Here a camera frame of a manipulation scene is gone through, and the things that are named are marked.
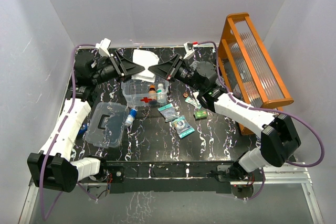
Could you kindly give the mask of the white blue mask packet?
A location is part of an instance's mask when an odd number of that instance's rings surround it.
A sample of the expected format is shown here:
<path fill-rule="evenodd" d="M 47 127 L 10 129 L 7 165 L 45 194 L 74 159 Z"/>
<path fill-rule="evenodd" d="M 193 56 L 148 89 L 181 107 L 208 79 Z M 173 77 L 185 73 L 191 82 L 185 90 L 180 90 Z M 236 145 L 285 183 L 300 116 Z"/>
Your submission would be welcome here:
<path fill-rule="evenodd" d="M 134 63 L 141 65 L 145 68 L 145 70 L 143 70 L 142 72 L 134 74 L 132 76 L 132 79 L 154 83 L 156 75 L 151 71 L 149 71 L 148 68 L 150 66 L 158 64 L 159 62 L 158 56 L 151 51 L 135 49 L 133 51 L 132 57 Z"/>

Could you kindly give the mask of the brown bottle orange cap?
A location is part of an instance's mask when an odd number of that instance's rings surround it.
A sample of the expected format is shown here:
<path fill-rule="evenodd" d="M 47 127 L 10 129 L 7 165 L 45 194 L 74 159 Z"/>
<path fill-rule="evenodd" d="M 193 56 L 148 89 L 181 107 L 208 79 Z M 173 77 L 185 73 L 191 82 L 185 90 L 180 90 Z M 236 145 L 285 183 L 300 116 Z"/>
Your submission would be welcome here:
<path fill-rule="evenodd" d="M 157 103 L 157 95 L 156 95 L 156 89 L 155 85 L 150 85 L 149 91 L 148 91 L 148 100 L 149 104 L 156 104 Z"/>

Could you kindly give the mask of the clear first aid box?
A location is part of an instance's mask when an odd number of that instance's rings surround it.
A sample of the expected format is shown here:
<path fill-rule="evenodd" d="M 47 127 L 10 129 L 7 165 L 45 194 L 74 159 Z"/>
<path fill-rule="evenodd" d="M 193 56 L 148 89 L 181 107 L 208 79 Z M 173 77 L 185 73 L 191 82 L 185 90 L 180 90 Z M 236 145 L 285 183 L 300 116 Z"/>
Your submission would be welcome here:
<path fill-rule="evenodd" d="M 150 85 L 154 84 L 157 95 L 158 84 L 162 83 L 164 85 L 165 93 L 166 93 L 166 103 L 165 104 L 149 104 L 148 100 L 148 91 Z M 169 91 L 170 83 L 165 79 L 156 76 L 155 82 L 150 83 L 147 81 L 141 80 L 128 80 L 126 82 L 121 83 L 122 94 L 127 102 L 127 106 L 130 108 L 137 108 L 142 106 L 164 106 L 167 104 L 167 93 Z"/>

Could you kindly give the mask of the teal packet with round item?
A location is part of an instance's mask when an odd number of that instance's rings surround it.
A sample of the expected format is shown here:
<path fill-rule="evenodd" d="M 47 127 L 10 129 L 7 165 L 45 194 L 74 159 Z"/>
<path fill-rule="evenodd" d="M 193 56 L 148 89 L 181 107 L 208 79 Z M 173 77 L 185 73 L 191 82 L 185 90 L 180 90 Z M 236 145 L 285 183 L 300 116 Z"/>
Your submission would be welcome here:
<path fill-rule="evenodd" d="M 195 131 L 194 128 L 188 123 L 185 116 L 180 116 L 179 118 L 172 121 L 172 126 L 175 128 L 179 138 L 184 138 Z"/>

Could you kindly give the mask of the teal topped bead packet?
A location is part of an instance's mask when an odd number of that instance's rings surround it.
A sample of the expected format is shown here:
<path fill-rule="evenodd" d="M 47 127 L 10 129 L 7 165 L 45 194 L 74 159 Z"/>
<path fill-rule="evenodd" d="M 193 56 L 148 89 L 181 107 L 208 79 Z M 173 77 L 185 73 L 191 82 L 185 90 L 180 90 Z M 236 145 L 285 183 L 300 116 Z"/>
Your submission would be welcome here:
<path fill-rule="evenodd" d="M 158 111 L 163 115 L 165 118 L 165 122 L 170 122 L 179 117 L 178 113 L 176 112 L 173 104 L 169 103 L 165 106 L 158 108 Z"/>

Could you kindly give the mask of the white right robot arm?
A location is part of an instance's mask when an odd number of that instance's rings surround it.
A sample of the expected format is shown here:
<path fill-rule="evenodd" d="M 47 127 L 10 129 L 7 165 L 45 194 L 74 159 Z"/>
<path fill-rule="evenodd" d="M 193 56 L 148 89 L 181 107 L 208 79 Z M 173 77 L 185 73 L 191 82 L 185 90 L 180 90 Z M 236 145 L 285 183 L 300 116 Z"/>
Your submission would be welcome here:
<path fill-rule="evenodd" d="M 301 144 L 289 116 L 259 111 L 235 99 L 216 83 L 218 74 L 210 62 L 199 62 L 191 70 L 182 56 L 175 55 L 170 61 L 150 66 L 149 71 L 167 81 L 177 79 L 194 88 L 202 107 L 233 119 L 260 138 L 259 147 L 246 152 L 233 164 L 234 174 L 240 180 L 247 180 L 258 168 L 281 167 Z"/>

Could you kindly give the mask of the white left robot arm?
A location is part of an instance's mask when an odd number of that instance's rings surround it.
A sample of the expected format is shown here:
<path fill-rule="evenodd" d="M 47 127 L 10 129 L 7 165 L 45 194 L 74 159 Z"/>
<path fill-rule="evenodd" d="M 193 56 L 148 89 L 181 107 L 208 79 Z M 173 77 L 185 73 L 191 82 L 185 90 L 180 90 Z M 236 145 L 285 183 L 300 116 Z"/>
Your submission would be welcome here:
<path fill-rule="evenodd" d="M 86 157 L 71 162 L 71 150 L 80 128 L 91 111 L 87 97 L 76 96 L 76 86 L 96 85 L 111 79 L 128 80 L 134 74 L 145 70 L 139 64 L 126 59 L 118 51 L 114 55 L 104 52 L 103 64 L 97 67 L 94 55 L 84 51 L 79 59 L 71 56 L 72 96 L 65 100 L 63 111 L 57 123 L 38 153 L 30 153 L 27 165 L 34 181 L 40 189 L 52 189 L 71 192 L 77 182 L 93 177 L 104 181 L 108 177 L 108 168 L 101 164 L 100 158 Z"/>

